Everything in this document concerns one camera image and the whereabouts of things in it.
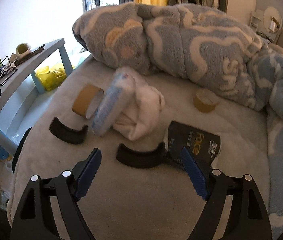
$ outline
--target brown packing tape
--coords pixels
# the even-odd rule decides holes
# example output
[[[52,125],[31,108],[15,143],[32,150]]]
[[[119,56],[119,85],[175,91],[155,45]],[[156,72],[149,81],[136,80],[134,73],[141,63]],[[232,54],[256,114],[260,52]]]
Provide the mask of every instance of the brown packing tape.
[[[193,98],[194,106],[202,113],[209,113],[215,110],[219,98],[208,89],[198,89]]]
[[[104,91],[101,88],[95,87],[91,84],[87,84],[77,96],[73,104],[72,111],[86,118],[87,109],[89,105],[91,104],[91,102],[93,101],[94,97],[97,95],[103,94],[103,93]]]

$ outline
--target yellow plastic bag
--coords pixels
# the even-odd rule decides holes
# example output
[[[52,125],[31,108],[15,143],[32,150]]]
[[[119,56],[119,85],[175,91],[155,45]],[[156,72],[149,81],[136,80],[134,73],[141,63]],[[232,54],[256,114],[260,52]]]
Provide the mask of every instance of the yellow plastic bag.
[[[46,66],[38,68],[35,75],[39,78],[47,91],[60,86],[66,79],[64,65],[62,63],[57,63],[52,67]]]

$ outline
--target shelf leg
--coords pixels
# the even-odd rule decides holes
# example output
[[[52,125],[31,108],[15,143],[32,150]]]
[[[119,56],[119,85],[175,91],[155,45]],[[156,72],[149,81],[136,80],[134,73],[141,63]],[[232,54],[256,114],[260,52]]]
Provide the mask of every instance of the shelf leg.
[[[31,73],[31,77],[33,78],[33,81],[35,83],[35,86],[40,94],[43,94],[46,92],[46,88],[43,86],[43,84],[40,82],[39,78],[35,75],[35,70]]]
[[[69,76],[73,71],[73,66],[71,65],[70,59],[68,57],[68,54],[67,54],[67,51],[64,45],[59,48],[59,53],[60,53],[61,61],[64,65],[66,75]]]

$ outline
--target black gripper frame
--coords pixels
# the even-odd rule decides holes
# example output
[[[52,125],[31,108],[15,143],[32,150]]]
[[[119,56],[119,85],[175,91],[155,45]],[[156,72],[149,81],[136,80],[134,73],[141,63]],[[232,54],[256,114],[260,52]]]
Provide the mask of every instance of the black gripper frame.
[[[212,170],[188,147],[183,148],[181,156],[197,194],[207,200],[188,240],[213,239],[227,195],[233,195],[232,207],[221,239],[272,240],[268,213],[252,176],[234,178]]]
[[[62,218],[72,240],[95,240],[77,201],[84,197],[101,164],[101,151],[95,148],[85,161],[58,177],[41,179],[34,175],[20,199],[11,229],[11,240],[60,240],[51,209],[50,196],[56,196]]]

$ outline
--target black curved clip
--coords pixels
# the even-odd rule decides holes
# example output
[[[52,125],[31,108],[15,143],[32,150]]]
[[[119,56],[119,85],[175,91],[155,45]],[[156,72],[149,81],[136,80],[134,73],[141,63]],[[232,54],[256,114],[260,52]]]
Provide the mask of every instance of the black curved clip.
[[[127,166],[146,169],[162,163],[165,156],[166,149],[164,142],[159,143],[155,150],[149,152],[134,151],[121,143],[117,150],[116,159]]]
[[[49,130],[54,136],[64,142],[81,144],[85,140],[88,132],[88,125],[84,125],[81,130],[74,130],[65,126],[58,117],[55,117],[50,124]]]

